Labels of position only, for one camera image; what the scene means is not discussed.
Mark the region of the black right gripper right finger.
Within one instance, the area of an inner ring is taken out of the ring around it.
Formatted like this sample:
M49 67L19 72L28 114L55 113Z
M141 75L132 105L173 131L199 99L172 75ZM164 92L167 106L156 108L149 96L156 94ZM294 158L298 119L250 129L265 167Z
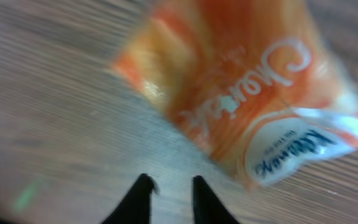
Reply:
M193 177L192 205L195 224L239 224L200 175Z

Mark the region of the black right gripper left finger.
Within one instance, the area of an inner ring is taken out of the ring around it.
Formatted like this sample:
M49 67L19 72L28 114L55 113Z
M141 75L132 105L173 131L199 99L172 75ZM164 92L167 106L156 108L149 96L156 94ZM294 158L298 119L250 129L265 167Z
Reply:
M149 224L151 195L155 182L147 174L141 174L118 206L101 224Z

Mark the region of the orange tissue packet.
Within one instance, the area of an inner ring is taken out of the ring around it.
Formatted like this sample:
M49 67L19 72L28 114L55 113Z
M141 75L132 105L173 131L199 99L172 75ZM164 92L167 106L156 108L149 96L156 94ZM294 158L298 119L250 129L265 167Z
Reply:
M358 91L304 1L162 1L114 61L246 186L358 149Z

